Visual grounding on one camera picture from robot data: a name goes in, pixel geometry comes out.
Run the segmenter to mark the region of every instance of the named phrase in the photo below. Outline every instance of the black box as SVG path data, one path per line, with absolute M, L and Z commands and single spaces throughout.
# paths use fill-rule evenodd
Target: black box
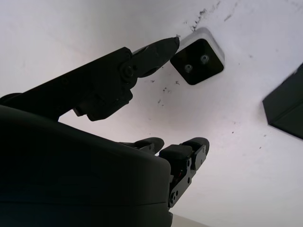
M 303 139 L 303 64 L 263 100 L 263 105 L 269 125 Z

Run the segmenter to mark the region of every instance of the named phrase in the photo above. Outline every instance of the screw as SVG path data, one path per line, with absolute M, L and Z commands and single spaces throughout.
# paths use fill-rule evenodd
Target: screw
M 205 65 L 208 63 L 209 57 L 208 57 L 208 55 L 204 54 L 201 56 L 200 60 L 201 60 L 202 64 Z
M 132 69 L 132 67 L 128 66 L 124 69 L 124 74 L 127 76 L 127 77 L 132 77 L 134 75 L 134 71 Z
M 174 203 L 174 200 L 176 199 L 175 193 L 173 192 L 170 196 L 170 203 Z
M 185 71 L 186 71 L 187 73 L 189 73 L 189 72 L 191 72 L 191 70 L 193 70 L 193 66 L 192 66 L 192 65 L 186 65 L 186 66 L 184 67 L 184 69 L 185 69 Z

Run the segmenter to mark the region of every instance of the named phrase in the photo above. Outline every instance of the white surface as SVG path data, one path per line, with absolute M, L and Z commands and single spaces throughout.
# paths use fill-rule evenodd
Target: white surface
M 61 122 L 115 141 L 206 137 L 208 158 L 174 213 L 211 227 L 302 226 L 303 141 L 267 126 L 261 103 L 303 62 L 302 1 L 2 0 L 0 96 L 123 46 L 184 38 L 203 9 L 198 27 L 223 49 L 223 73 L 191 87 L 168 63 L 109 119 Z

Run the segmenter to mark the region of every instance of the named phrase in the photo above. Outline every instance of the black object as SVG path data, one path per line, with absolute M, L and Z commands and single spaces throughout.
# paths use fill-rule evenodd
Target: black object
M 269 125 L 303 139 L 303 64 L 263 100 L 263 105 Z
M 178 48 L 177 37 L 133 54 L 124 47 L 25 93 L 5 96 L 2 104 L 56 121 L 71 109 L 91 121 L 102 120 L 128 104 L 137 79 L 156 72 Z
M 205 160 L 206 139 L 172 145 L 157 157 L 160 138 L 117 143 L 57 119 L 72 108 L 93 121 L 110 116 L 132 98 L 137 78 L 177 49 L 177 38 L 135 54 L 122 48 L 0 100 L 0 226 L 170 227 L 169 208 Z
M 171 64 L 190 85 L 195 85 L 224 70 L 224 66 L 205 39 L 198 39 L 175 54 Z

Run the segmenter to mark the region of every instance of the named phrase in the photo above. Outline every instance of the robotic hand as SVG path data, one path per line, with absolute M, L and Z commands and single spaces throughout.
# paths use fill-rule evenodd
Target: robotic hand
M 170 227 L 169 209 L 205 161 L 208 140 L 161 150 L 160 138 L 117 143 L 57 121 L 71 109 L 91 121 L 109 117 L 178 48 L 178 38 L 122 48 L 1 98 L 0 226 Z

